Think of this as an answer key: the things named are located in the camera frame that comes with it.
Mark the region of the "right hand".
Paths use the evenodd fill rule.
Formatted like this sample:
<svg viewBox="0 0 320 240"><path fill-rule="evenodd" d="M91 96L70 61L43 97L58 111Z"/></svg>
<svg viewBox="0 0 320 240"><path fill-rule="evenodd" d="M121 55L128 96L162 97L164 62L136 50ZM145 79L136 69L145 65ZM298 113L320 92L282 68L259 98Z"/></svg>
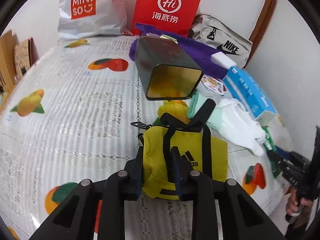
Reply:
<svg viewBox="0 0 320 240"><path fill-rule="evenodd" d="M298 211L298 208L302 206L305 206L305 210L308 212L312 210L313 201L305 198L302 198L300 201L298 201L297 190L293 186L290 186L289 193L290 193L290 196L286 204L286 213L288 215L291 216L293 213L296 213Z"/></svg>

